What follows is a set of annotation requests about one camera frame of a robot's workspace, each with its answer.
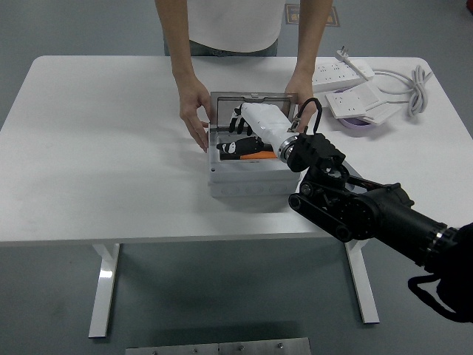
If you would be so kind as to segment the person's left hand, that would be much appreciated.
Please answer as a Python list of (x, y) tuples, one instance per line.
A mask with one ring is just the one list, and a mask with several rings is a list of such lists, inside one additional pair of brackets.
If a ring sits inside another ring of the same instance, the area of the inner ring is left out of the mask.
[[(304, 103), (313, 97), (313, 72), (304, 70), (295, 70), (289, 80), (285, 92), (296, 95), (296, 105), (299, 109)], [(299, 125), (296, 131), (303, 133), (308, 127), (311, 118), (317, 113), (317, 107), (314, 102), (309, 102), (299, 119)]]

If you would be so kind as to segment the person's right hand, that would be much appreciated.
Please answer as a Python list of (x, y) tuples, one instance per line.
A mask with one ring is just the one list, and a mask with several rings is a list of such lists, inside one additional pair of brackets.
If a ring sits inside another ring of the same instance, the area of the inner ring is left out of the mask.
[(190, 136), (204, 151), (208, 151), (208, 123), (201, 121), (197, 110), (204, 108), (207, 118), (211, 117), (211, 97), (208, 90), (195, 76), (184, 78), (177, 83), (180, 96), (180, 118), (183, 120)]

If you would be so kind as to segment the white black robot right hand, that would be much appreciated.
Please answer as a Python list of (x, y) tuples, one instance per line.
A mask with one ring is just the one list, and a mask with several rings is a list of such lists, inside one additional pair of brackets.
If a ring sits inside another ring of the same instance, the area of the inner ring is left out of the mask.
[(281, 161), (292, 152), (298, 133), (290, 130), (290, 121), (278, 106), (273, 104), (243, 103), (234, 109), (228, 131), (245, 138), (233, 138), (217, 144), (227, 155), (243, 156), (272, 150)]

